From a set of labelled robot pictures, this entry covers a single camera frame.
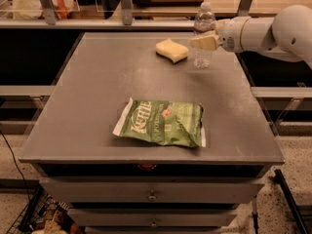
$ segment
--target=floor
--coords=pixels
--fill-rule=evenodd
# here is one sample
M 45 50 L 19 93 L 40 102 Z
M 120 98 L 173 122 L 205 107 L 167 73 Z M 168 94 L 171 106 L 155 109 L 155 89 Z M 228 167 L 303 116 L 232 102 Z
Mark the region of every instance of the floor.
M 285 155 L 286 163 L 281 167 L 273 167 L 266 174 L 265 186 L 257 196 L 258 233 L 261 234 L 299 233 L 280 186 L 272 180 L 275 169 L 282 171 L 299 205 L 312 205 L 312 135 L 303 136 L 309 131 L 311 134 L 312 127 L 285 125 L 284 131 L 287 135 L 276 136 L 276 140 Z M 18 158 L 27 136 L 6 135 L 6 138 Z M 39 179 L 39 175 L 30 165 L 18 164 L 26 179 Z M 0 178 L 20 178 L 12 154 L 1 136 Z M 26 204 L 25 194 L 0 190 L 0 234 L 8 231 Z M 238 216 L 229 227 L 222 229 L 222 233 L 254 233 L 252 203 L 240 206 L 238 212 Z

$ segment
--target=chip bag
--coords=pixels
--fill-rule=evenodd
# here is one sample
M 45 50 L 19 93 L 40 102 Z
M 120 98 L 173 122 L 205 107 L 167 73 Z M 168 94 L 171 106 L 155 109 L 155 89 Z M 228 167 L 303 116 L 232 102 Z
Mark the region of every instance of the chip bag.
M 206 146 L 202 114 L 197 103 L 130 98 L 113 134 L 159 145 Z

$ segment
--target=black cable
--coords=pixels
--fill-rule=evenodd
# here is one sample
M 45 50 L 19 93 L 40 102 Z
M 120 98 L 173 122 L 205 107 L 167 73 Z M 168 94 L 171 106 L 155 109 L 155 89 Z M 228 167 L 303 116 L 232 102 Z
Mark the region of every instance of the black cable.
M 21 177 L 22 177 L 22 180 L 23 180 L 23 183 L 24 183 L 26 192 L 27 192 L 28 200 L 30 201 L 30 194 L 29 194 L 28 187 L 27 187 L 27 184 L 26 184 L 26 179 L 25 179 L 25 177 L 23 176 L 23 173 L 21 172 L 21 170 L 20 170 L 20 168 L 19 168 L 19 165 L 18 165 L 17 160 L 16 160 L 16 156 L 14 155 L 14 152 L 13 152 L 13 150 L 12 150 L 12 148 L 11 148 L 11 145 L 9 144 L 9 142 L 7 141 L 5 135 L 2 133 L 1 130 L 0 130 L 0 134 L 2 135 L 3 139 L 6 141 L 8 147 L 9 147 L 9 149 L 10 149 L 10 151 L 11 151 L 11 154 L 12 154 L 12 157 L 13 157 L 13 160 L 14 160 L 14 163 L 15 163 L 15 165 L 16 165 L 16 167 L 17 167 L 17 169 L 18 169 L 18 171 L 19 171 L 19 173 L 20 173 L 20 175 L 21 175 Z

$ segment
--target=white robotic arm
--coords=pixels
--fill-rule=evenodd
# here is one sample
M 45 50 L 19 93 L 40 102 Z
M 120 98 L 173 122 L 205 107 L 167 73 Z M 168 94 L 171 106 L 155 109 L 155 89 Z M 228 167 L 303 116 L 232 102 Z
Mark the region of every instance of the white robotic arm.
M 216 25 L 217 37 L 204 36 L 204 46 L 212 46 L 207 41 L 214 40 L 215 46 L 228 52 L 253 51 L 273 59 L 304 60 L 312 68 L 312 10 L 308 7 L 293 5 L 275 18 L 237 17 Z

